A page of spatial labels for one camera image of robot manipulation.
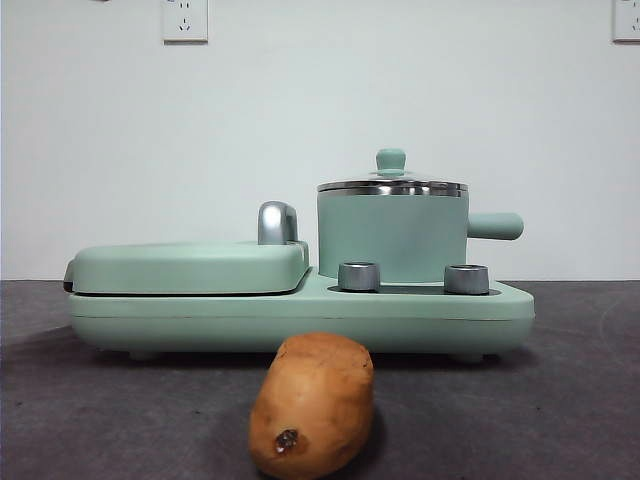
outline pot lid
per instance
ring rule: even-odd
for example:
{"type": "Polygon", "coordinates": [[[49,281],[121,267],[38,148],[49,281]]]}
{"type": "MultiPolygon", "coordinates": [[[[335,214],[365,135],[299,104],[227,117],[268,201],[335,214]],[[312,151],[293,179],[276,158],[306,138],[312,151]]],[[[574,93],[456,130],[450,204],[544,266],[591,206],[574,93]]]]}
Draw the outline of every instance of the pot lid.
{"type": "Polygon", "coordinates": [[[318,192],[335,195],[467,195],[467,185],[410,172],[404,168],[405,161],[403,150],[383,148],[376,155],[376,171],[364,178],[323,183],[318,192]]]}

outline pot handle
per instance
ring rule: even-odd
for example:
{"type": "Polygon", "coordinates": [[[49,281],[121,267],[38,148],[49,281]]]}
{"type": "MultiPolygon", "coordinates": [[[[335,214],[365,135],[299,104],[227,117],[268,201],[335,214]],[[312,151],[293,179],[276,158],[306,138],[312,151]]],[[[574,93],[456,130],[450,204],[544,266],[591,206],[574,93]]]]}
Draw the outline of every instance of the pot handle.
{"type": "Polygon", "coordinates": [[[517,213],[470,213],[467,237],[515,240],[524,230],[517,213]]]}

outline silver handle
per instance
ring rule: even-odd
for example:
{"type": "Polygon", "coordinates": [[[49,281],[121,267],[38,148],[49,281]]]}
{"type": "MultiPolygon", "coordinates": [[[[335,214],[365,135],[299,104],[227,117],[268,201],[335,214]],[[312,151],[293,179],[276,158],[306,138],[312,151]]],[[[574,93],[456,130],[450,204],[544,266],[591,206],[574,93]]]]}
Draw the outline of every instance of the silver handle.
{"type": "Polygon", "coordinates": [[[258,244],[286,245],[298,241],[296,210],[284,202],[265,202],[258,212],[258,244]]]}

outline lid knob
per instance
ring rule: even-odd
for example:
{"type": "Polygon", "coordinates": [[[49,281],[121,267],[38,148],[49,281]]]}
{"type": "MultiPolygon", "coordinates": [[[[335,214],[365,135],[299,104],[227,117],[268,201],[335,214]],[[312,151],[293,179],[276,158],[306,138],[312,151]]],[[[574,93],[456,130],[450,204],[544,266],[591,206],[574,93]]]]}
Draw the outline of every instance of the lid knob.
{"type": "Polygon", "coordinates": [[[379,175],[404,175],[407,156],[401,148],[383,148],[376,155],[379,175]]]}

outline appliance base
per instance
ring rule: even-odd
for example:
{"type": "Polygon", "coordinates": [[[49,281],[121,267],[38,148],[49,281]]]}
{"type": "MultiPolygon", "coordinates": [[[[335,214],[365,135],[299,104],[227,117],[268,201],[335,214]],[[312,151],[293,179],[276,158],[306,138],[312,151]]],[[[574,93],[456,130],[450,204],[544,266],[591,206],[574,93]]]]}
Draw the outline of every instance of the appliance base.
{"type": "Polygon", "coordinates": [[[490,288],[482,296],[447,294],[442,283],[348,293],[313,268],[285,294],[73,294],[70,302],[81,339],[140,360],[162,352],[274,352],[288,336],[330,331],[372,352],[479,361],[520,346],[535,317],[530,294],[498,282],[490,288]]]}

